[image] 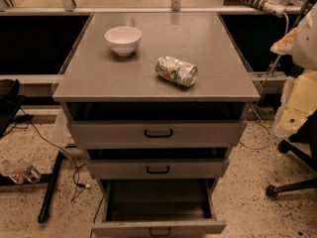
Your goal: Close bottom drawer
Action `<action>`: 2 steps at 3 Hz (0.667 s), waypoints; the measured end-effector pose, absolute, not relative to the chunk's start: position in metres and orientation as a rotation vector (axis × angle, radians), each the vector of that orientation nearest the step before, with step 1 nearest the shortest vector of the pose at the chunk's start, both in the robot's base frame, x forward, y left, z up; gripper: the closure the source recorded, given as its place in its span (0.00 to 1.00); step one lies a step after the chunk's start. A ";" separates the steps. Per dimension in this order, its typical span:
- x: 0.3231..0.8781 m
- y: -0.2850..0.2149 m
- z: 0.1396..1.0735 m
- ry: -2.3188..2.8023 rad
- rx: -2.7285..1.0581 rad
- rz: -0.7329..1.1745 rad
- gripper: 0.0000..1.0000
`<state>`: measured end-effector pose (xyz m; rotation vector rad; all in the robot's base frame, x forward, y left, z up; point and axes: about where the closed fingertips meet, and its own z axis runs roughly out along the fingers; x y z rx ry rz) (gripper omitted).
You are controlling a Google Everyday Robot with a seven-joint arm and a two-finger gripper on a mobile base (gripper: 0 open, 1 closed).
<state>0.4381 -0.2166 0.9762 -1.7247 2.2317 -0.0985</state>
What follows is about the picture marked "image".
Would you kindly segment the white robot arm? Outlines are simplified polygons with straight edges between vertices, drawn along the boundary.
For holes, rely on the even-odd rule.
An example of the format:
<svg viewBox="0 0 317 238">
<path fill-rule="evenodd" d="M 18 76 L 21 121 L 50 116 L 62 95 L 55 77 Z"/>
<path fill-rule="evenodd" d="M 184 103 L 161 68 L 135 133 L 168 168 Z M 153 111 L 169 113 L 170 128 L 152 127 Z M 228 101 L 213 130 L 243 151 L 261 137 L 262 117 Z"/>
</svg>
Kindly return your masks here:
<svg viewBox="0 0 317 238">
<path fill-rule="evenodd" d="M 287 78 L 274 118 L 273 133 L 288 138 L 317 110 L 317 5 L 270 50 L 292 56 L 293 63 L 304 69 L 298 77 Z"/>
</svg>

